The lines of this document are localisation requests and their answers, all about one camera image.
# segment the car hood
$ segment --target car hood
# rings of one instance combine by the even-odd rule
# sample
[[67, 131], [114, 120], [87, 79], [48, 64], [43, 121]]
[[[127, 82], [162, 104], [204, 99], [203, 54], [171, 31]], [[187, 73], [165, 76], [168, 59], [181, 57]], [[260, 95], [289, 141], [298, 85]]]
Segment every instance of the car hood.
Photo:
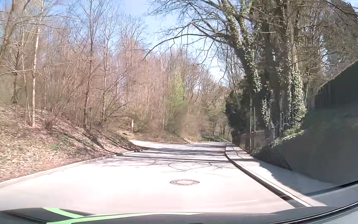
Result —
[[227, 212], [151, 212], [91, 214], [61, 208], [23, 208], [0, 211], [0, 224], [266, 224], [337, 209], [321, 206], [268, 214]]

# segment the manhole cover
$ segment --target manhole cover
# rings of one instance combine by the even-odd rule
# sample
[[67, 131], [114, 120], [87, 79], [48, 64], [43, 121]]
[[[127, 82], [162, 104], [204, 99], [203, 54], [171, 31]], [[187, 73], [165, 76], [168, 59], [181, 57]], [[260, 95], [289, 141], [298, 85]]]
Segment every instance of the manhole cover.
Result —
[[181, 180], [170, 181], [170, 183], [179, 186], [189, 186], [189, 185], [196, 185], [200, 183], [200, 181], [181, 179]]

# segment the green stripe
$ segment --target green stripe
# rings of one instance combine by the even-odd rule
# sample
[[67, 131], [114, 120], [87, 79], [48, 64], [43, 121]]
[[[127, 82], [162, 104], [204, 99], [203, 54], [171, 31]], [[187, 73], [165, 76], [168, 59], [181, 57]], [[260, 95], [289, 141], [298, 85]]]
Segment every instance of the green stripe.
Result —
[[125, 214], [125, 215], [115, 215], [115, 216], [98, 216], [98, 217], [84, 217], [84, 218], [75, 218], [69, 220], [63, 220], [58, 222], [48, 222], [47, 224], [73, 224], [77, 222], [87, 222], [87, 221], [99, 221], [99, 220], [107, 220], [114, 218], [127, 218], [127, 217], [135, 217], [135, 216], [148, 216], [148, 215], [197, 215], [202, 213], [189, 213], [189, 212], [155, 212], [155, 213], [136, 213], [136, 214]]
[[107, 213], [107, 214], [95, 214], [95, 215], [89, 215], [89, 216], [111, 216], [111, 215], [118, 215], [122, 213]]
[[80, 216], [80, 215], [77, 215], [77, 214], [74, 214], [74, 213], [71, 213], [71, 212], [66, 212], [66, 211], [60, 210], [58, 208], [43, 208], [43, 209], [48, 210], [48, 211], [53, 212], [53, 213], [56, 213], [56, 214], [59, 214], [59, 215], [62, 215], [62, 216], [67, 216], [67, 217], [70, 217], [70, 218], [83, 217], [83, 216]]

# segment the metal fence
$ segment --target metal fence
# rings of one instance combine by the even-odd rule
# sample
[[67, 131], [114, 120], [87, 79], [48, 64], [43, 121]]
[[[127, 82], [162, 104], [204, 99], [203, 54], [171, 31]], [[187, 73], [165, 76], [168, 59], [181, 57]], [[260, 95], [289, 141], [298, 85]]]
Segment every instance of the metal fence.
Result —
[[283, 169], [291, 170], [281, 154], [272, 147], [275, 132], [271, 130], [253, 131], [233, 137], [233, 143], [240, 146], [254, 158]]

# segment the dark wall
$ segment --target dark wall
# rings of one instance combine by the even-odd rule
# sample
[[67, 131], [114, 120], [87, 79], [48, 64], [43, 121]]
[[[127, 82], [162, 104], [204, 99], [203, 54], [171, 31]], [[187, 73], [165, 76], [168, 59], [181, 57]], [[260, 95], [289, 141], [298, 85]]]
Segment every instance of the dark wall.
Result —
[[358, 61], [325, 84], [305, 132], [275, 147], [292, 171], [343, 185], [358, 180]]
[[352, 102], [358, 102], [358, 61], [320, 89], [315, 108], [332, 108]]

